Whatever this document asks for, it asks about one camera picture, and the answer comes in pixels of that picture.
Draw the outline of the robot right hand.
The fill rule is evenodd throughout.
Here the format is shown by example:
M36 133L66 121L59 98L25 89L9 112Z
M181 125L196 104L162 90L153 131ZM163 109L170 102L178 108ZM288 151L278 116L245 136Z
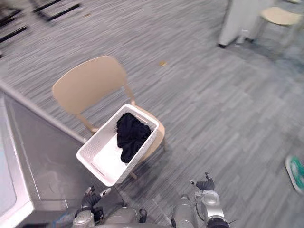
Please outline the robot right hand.
M199 190L214 190L215 183L208 172L205 172L205 180L204 181L193 181L190 180L191 185L195 185Z

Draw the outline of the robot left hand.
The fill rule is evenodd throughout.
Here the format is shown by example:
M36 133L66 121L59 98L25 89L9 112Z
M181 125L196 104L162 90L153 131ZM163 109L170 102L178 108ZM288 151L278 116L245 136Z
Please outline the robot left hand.
M94 186L89 187L82 198L81 209L92 210L95 204L97 204L102 198L109 195L111 188L107 188L104 191L96 194Z

